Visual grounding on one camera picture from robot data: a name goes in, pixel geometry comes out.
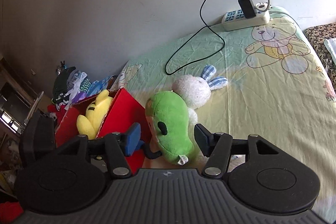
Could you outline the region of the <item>yellow bear plush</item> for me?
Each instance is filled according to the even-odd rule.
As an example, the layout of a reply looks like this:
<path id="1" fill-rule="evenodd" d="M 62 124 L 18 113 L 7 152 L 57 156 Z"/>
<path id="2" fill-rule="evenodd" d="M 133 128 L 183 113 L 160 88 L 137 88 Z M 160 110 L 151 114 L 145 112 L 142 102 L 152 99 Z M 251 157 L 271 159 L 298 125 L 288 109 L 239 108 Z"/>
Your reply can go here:
<path id="1" fill-rule="evenodd" d="M 88 105 L 85 115 L 77 117 L 76 127 L 80 135 L 86 135 L 88 139 L 96 138 L 112 101 L 113 97 L 106 89 L 97 95 L 96 99 Z"/>

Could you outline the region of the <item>green plush toy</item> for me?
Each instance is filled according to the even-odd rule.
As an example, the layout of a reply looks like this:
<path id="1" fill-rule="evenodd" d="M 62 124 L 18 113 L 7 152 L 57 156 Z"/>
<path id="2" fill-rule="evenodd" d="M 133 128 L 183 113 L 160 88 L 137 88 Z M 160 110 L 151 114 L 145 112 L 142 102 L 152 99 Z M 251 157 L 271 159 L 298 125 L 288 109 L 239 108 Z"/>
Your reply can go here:
<path id="1" fill-rule="evenodd" d="M 194 155 L 189 137 L 189 108 L 175 92 L 163 91 L 146 102 L 145 115 L 152 137 L 166 161 L 186 165 Z"/>

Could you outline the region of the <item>white bunny plush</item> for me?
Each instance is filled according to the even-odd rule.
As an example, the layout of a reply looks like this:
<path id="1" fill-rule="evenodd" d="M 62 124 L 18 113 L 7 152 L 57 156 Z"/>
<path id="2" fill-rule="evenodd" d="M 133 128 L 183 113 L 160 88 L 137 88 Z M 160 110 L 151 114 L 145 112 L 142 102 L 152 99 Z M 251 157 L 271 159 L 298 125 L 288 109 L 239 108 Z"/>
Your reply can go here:
<path id="1" fill-rule="evenodd" d="M 225 77 L 214 77 L 216 72 L 216 67 L 206 65 L 200 77 L 184 75 L 174 81 L 172 91 L 185 101 L 189 112 L 189 125 L 198 122 L 195 110 L 206 104 L 211 97 L 211 92 L 228 85 Z"/>

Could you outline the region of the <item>red cardboard box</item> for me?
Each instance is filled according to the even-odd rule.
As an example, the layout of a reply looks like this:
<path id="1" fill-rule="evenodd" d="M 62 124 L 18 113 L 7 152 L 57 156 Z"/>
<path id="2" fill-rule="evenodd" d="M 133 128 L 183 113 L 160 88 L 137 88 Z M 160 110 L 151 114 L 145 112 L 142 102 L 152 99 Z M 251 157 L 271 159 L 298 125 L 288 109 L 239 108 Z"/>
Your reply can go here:
<path id="1" fill-rule="evenodd" d="M 145 160 L 143 149 L 148 147 L 151 139 L 150 129 L 145 118 L 145 109 L 124 88 L 117 92 L 110 92 L 109 95 L 113 97 L 112 104 L 98 135 L 88 142 L 87 159 L 100 156 L 106 162 L 104 136 L 113 132 L 125 133 L 133 123 L 137 122 L 141 125 L 141 140 L 145 142 L 145 145 L 135 151 L 133 155 L 126 157 L 132 176 L 142 167 Z"/>

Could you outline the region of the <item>green cartoon bed sheet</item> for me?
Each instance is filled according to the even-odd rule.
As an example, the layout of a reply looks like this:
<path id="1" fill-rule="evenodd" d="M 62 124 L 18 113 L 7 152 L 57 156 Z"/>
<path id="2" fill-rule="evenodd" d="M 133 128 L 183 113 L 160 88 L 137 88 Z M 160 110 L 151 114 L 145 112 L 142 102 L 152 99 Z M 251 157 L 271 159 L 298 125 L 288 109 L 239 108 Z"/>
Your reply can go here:
<path id="1" fill-rule="evenodd" d="M 258 134 L 313 169 L 321 190 L 314 211 L 335 221 L 335 90 L 307 38 L 282 7 L 262 28 L 226 32 L 221 25 L 185 36 L 127 62 L 113 84 L 139 103 L 170 90 L 206 65 L 228 85 L 196 110 L 212 132 L 237 139 Z"/>

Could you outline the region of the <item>white power strip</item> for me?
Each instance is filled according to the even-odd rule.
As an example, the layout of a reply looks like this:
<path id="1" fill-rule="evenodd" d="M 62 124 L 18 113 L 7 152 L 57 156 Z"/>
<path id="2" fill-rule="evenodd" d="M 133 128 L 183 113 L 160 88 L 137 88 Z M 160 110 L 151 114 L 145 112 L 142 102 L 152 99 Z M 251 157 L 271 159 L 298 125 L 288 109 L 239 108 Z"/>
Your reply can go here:
<path id="1" fill-rule="evenodd" d="M 222 25 L 225 31 L 240 30 L 243 28 L 250 28 L 261 26 L 269 23 L 269 11 L 259 11 L 259 7 L 255 7 L 256 16 L 253 18 L 246 18 L 242 9 L 227 12 L 222 18 Z"/>

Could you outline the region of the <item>black charger adapter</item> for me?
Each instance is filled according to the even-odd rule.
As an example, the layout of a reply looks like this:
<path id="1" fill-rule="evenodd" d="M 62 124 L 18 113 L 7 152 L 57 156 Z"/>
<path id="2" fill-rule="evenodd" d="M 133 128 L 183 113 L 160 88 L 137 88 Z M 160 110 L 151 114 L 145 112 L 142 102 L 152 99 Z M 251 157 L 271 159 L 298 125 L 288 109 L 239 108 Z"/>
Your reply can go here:
<path id="1" fill-rule="evenodd" d="M 256 16 L 255 5 L 252 0 L 238 0 L 245 18 L 250 19 Z"/>

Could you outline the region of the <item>patterned dark mattress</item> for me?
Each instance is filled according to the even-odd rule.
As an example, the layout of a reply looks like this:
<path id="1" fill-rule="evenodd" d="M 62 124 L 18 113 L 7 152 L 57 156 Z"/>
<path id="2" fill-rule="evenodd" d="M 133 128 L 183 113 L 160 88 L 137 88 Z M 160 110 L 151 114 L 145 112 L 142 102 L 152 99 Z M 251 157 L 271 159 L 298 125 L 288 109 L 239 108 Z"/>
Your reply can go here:
<path id="1" fill-rule="evenodd" d="M 325 40 L 335 38 L 335 23 L 309 27 L 305 30 L 305 36 L 321 60 L 323 67 L 329 64 L 328 76 L 332 79 L 335 78 L 335 64 L 330 52 L 324 45 Z"/>

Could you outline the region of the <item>folded light blue towel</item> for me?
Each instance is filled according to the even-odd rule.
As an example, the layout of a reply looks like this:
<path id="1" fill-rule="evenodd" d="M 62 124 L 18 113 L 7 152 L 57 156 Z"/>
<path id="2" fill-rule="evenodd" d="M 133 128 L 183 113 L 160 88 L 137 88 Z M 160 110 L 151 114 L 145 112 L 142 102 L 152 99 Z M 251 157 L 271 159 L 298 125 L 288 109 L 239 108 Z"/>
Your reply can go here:
<path id="1" fill-rule="evenodd" d="M 336 38 L 325 39 L 324 45 L 331 54 L 334 65 L 336 65 Z"/>

